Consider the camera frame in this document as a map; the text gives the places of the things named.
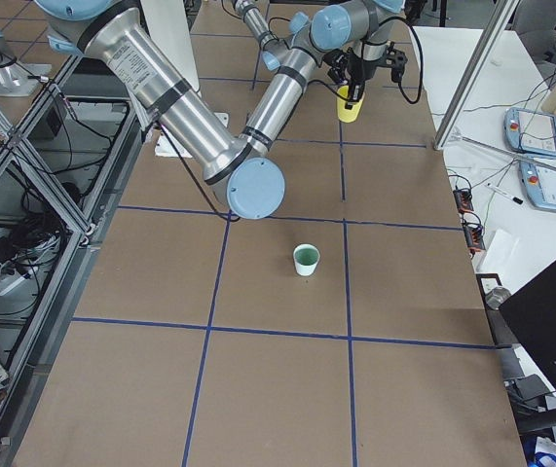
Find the small steel cup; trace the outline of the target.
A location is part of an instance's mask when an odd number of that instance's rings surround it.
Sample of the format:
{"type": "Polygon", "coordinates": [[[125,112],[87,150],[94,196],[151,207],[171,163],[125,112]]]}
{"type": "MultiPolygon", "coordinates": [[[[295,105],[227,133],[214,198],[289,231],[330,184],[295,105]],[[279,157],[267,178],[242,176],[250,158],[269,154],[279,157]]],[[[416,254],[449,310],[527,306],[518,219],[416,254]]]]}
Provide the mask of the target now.
{"type": "Polygon", "coordinates": [[[502,286],[497,286],[485,294],[485,304],[488,309],[498,310],[511,297],[511,293],[502,286]]]}

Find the black marker pen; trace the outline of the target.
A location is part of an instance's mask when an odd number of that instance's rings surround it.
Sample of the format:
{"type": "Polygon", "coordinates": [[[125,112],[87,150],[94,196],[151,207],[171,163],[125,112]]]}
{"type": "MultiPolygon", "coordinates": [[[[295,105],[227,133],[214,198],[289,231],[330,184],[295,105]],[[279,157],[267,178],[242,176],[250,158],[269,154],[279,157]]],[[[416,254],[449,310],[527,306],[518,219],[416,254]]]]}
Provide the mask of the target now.
{"type": "Polygon", "coordinates": [[[501,189],[499,186],[496,186],[492,183],[488,183],[487,188],[490,189],[493,193],[495,193],[495,194],[497,194],[497,195],[499,195],[503,198],[506,198],[506,199],[518,204],[518,205],[522,205],[524,203],[524,200],[522,200],[521,198],[516,197],[516,196],[508,193],[507,191],[501,189]]]}

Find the white pedestal column with base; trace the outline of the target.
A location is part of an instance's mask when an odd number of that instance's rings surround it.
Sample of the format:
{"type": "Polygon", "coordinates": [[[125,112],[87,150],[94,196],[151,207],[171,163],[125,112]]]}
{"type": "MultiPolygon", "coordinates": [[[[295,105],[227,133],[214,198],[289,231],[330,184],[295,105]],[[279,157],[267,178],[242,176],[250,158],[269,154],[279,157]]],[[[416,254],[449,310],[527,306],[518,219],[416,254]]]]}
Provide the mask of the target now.
{"type": "Polygon", "coordinates": [[[236,157],[234,137],[197,91],[198,74],[180,1],[143,1],[147,28],[134,40],[149,69],[136,80],[135,96],[163,128],[175,149],[184,149],[214,177],[236,157]]]}

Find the orange black connector block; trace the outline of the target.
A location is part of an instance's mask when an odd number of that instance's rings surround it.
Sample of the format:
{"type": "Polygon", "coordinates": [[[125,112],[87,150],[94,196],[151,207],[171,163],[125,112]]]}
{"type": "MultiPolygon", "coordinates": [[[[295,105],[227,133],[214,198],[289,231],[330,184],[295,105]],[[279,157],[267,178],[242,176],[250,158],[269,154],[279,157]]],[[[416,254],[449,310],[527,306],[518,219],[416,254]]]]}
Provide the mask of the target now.
{"type": "Polygon", "coordinates": [[[473,213],[472,191],[470,188],[455,189],[454,200],[460,214],[473,213]]]}
{"type": "Polygon", "coordinates": [[[468,251],[471,254],[486,250],[484,243],[484,228],[480,223],[463,222],[463,234],[468,251]]]}

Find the yellow plastic cup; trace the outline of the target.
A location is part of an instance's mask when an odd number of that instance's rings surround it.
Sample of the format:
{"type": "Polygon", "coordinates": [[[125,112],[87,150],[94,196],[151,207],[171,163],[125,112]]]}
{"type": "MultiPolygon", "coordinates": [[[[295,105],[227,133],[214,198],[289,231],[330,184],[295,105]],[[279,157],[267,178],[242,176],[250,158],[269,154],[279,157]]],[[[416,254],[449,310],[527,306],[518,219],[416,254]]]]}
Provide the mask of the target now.
{"type": "Polygon", "coordinates": [[[361,100],[361,102],[356,105],[354,108],[352,109],[346,109],[345,108],[345,103],[346,103],[346,97],[347,97],[347,85],[341,86],[337,89],[337,117],[338,119],[342,122],[342,123],[353,123],[359,115],[359,112],[361,110],[362,104],[363,104],[363,100],[364,100],[364,96],[363,99],[361,100]]]}

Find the white folded paper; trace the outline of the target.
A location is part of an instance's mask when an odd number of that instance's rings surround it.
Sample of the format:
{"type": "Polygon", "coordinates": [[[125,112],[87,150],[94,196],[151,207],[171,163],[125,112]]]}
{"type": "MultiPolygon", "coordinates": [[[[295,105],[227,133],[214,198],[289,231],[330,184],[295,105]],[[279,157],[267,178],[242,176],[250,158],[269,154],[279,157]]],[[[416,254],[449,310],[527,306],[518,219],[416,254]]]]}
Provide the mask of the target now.
{"type": "Polygon", "coordinates": [[[496,229],[486,243],[486,249],[476,254],[476,273],[495,273],[501,282],[510,285],[513,279],[513,262],[520,237],[504,229],[496,229]]]}

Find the white power strip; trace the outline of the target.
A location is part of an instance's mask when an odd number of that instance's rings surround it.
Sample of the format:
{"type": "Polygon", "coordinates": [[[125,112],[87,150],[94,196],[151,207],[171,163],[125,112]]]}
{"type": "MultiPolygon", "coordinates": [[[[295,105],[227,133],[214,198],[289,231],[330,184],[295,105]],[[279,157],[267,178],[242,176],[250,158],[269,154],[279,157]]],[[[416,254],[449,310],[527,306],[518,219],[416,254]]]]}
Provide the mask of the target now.
{"type": "Polygon", "coordinates": [[[13,274],[0,275],[0,297],[6,296],[16,290],[23,283],[31,279],[28,273],[15,272],[13,274]]]}

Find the upper blue teach pendant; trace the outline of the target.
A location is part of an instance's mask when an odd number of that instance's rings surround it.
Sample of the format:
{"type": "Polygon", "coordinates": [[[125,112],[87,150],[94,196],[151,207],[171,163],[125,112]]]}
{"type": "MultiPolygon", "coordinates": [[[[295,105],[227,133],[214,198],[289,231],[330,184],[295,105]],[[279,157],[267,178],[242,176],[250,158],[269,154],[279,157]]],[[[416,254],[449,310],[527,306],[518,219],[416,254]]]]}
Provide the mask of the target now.
{"type": "Polygon", "coordinates": [[[556,157],[555,115],[511,107],[505,112],[503,129],[513,150],[556,157]]]}

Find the light green plastic cup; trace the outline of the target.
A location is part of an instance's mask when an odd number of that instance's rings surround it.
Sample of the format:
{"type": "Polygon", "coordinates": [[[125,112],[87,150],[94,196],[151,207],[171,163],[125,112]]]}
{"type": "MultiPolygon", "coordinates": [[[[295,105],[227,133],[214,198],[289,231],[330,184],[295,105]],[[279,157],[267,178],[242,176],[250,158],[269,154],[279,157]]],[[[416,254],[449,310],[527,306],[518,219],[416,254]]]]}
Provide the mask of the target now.
{"type": "Polygon", "coordinates": [[[319,263],[319,250],[311,244],[299,244],[293,250],[293,262],[296,273],[311,276],[319,263]]]}

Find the aluminium frame post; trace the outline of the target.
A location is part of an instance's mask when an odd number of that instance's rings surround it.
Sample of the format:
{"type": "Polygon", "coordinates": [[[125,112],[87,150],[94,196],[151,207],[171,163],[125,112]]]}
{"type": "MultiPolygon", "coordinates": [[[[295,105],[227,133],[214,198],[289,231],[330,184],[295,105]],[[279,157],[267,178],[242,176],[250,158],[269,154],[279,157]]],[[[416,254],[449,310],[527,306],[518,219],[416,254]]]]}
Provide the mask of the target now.
{"type": "Polygon", "coordinates": [[[464,110],[479,74],[489,59],[501,33],[505,30],[518,4],[519,0],[497,2],[492,17],[483,29],[474,52],[463,72],[462,78],[444,114],[440,127],[436,131],[433,140],[433,148],[435,150],[442,150],[445,144],[450,140],[452,130],[464,110]]]}

